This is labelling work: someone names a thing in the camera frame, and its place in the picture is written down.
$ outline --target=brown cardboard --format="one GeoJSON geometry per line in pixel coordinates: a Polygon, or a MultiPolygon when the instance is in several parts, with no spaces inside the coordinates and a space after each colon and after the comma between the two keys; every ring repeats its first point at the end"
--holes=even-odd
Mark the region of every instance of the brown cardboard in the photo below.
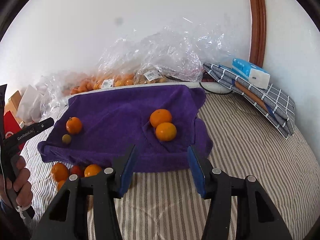
{"type": "Polygon", "coordinates": [[[22,120],[16,117],[19,103],[21,101],[21,95],[19,91],[16,91],[10,98],[7,104],[4,106],[4,113],[11,111],[12,115],[16,119],[17,123],[20,124],[22,120]]]}
{"type": "Polygon", "coordinates": [[[18,106],[20,104],[21,101],[21,95],[19,91],[16,91],[11,97],[10,97],[14,107],[16,110],[18,110],[18,106]]]}

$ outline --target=mattress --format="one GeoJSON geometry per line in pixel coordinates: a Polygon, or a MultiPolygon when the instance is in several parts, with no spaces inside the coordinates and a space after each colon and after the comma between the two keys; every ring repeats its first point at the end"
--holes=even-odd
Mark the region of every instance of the mattress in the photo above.
{"type": "MultiPolygon", "coordinates": [[[[293,239],[303,239],[320,215],[320,168],[297,127],[293,136],[284,139],[257,109],[236,94],[208,94],[198,117],[213,141],[208,157],[212,165],[238,178],[254,175],[293,239]]],[[[54,163],[43,163],[37,150],[37,144],[51,130],[29,140],[21,152],[31,171],[34,193],[36,215],[29,225],[31,231],[57,193],[50,176],[54,163]]],[[[88,198],[89,239],[95,239],[92,198],[88,198]]],[[[229,239],[235,239],[236,197],[231,203],[229,239]]],[[[201,239],[209,204],[196,192],[190,170],[135,173],[128,192],[115,200],[120,231],[126,240],[201,239]]]]}

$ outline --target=blue tissue package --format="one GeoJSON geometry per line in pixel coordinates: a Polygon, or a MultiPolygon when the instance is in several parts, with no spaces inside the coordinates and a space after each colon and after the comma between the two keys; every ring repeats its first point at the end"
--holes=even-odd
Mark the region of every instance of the blue tissue package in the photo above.
{"type": "Polygon", "coordinates": [[[255,64],[243,59],[234,58],[232,61],[232,71],[258,88],[268,88],[270,74],[255,64]]]}

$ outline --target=silver rivet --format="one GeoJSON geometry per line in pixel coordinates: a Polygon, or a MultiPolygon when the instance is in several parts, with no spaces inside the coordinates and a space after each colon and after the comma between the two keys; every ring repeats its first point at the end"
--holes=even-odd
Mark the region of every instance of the silver rivet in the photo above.
{"type": "Polygon", "coordinates": [[[71,181],[74,181],[74,180],[78,179],[78,176],[76,174],[72,174],[72,175],[69,176],[69,179],[71,181]]]}
{"type": "Polygon", "coordinates": [[[105,173],[105,174],[111,174],[111,173],[113,173],[113,168],[105,168],[105,169],[104,169],[104,173],[105,173]]]}
{"type": "Polygon", "coordinates": [[[256,178],[254,177],[254,176],[248,176],[247,177],[247,179],[248,179],[248,181],[250,181],[250,182],[255,182],[256,181],[256,178]]]}
{"type": "Polygon", "coordinates": [[[214,169],[212,169],[212,173],[213,173],[213,174],[220,174],[220,173],[221,173],[221,170],[218,169],[218,168],[214,168],[214,169]]]}

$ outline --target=finger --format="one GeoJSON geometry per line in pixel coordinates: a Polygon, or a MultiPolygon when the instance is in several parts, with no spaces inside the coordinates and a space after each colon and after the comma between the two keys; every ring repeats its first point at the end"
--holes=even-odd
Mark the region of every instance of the finger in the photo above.
{"type": "Polygon", "coordinates": [[[17,166],[18,170],[21,170],[26,166],[26,161],[24,160],[24,157],[22,157],[22,156],[19,157],[19,159],[16,163],[16,166],[17,166]]]}
{"type": "MultiPolygon", "coordinates": [[[[11,189],[12,187],[12,183],[11,181],[7,178],[7,189],[11,189]]],[[[0,175],[0,189],[3,189],[4,188],[4,180],[3,180],[3,176],[0,175]]]]}
{"type": "Polygon", "coordinates": [[[17,196],[16,201],[19,206],[26,207],[30,204],[30,202],[28,203],[30,192],[31,192],[31,183],[28,181],[26,184],[23,185],[19,195],[17,196]]]}
{"type": "Polygon", "coordinates": [[[23,207],[27,207],[28,205],[30,205],[32,202],[32,198],[33,198],[33,193],[32,191],[30,191],[29,196],[26,199],[26,204],[23,207]]]}
{"type": "Polygon", "coordinates": [[[30,171],[27,168],[22,168],[16,181],[13,183],[13,189],[18,192],[22,188],[22,186],[28,181],[29,178],[30,171]]]}

